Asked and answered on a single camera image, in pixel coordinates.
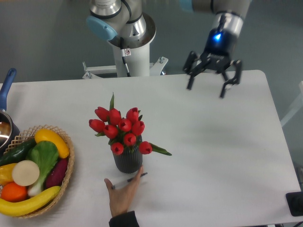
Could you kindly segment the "dark sleeved forearm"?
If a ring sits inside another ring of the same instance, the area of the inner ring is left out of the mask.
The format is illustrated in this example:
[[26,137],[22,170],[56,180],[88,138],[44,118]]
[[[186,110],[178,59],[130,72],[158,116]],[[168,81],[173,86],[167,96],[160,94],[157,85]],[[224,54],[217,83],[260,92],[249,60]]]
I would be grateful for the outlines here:
[[112,217],[109,221],[110,227],[139,227],[135,211]]

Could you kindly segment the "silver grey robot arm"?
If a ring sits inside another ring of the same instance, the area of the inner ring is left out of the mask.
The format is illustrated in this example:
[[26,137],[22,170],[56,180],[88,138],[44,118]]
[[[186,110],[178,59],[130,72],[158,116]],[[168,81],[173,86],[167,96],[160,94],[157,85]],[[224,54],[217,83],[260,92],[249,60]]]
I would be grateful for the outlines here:
[[[190,52],[183,66],[189,75],[188,89],[194,78],[205,70],[221,74],[224,80],[220,97],[240,83],[242,61],[233,60],[232,53],[239,38],[250,1],[248,0],[182,0],[180,6],[191,12],[215,15],[202,54]],[[88,28],[113,48],[113,67],[87,68],[86,74],[110,73],[119,77],[154,76],[163,74],[168,60],[160,57],[150,62],[150,43],[156,35],[153,19],[142,10],[140,0],[93,0],[89,4]]]

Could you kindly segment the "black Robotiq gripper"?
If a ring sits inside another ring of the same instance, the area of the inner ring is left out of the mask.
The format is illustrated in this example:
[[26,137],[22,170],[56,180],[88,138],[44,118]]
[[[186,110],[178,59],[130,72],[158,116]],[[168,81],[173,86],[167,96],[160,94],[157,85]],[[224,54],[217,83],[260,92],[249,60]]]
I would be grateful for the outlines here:
[[[205,70],[221,72],[225,82],[220,93],[224,98],[228,85],[238,85],[241,81],[242,60],[232,61],[240,32],[243,26],[243,19],[231,12],[221,11],[215,15],[213,27],[209,33],[204,51],[197,55],[191,51],[183,66],[183,71],[189,75],[187,90],[191,90],[195,76]],[[235,67],[235,75],[228,78],[226,69]]]

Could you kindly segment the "bare human hand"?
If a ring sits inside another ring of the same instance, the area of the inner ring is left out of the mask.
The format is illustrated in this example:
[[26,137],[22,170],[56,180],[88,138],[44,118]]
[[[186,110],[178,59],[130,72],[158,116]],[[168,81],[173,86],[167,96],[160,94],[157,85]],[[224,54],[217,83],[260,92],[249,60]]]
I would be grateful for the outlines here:
[[128,212],[128,209],[139,187],[141,174],[143,174],[143,166],[140,167],[135,175],[136,178],[133,179],[128,185],[114,190],[111,189],[111,181],[107,178],[104,179],[109,194],[109,208],[112,217]]

